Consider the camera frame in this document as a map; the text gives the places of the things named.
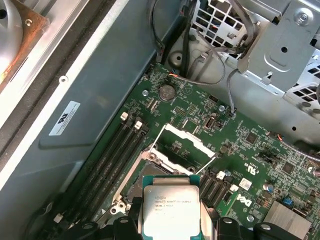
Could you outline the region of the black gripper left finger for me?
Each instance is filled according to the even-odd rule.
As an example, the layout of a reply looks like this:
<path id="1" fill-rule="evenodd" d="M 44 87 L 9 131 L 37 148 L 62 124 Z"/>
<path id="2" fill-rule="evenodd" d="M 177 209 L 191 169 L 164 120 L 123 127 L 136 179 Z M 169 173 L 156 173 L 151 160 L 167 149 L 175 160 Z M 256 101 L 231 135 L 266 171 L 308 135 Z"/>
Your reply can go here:
<path id="1" fill-rule="evenodd" d="M 72 227 L 73 240 L 142 240 L 138 222 L 143 199 L 134 197 L 127 216 L 121 216 L 102 227 L 96 222 L 85 222 Z"/>

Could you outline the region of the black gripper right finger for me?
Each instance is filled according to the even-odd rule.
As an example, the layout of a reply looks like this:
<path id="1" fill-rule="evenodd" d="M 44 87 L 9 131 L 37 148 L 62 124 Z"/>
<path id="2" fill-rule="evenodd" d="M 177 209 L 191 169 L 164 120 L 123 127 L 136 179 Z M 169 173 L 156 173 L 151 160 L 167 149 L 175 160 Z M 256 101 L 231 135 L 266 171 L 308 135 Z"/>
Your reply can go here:
<path id="1" fill-rule="evenodd" d="M 202 240 L 283 240 L 284 231 L 270 223 L 257 223 L 247 228 L 235 219 L 220 217 L 213 208 L 200 207 Z"/>

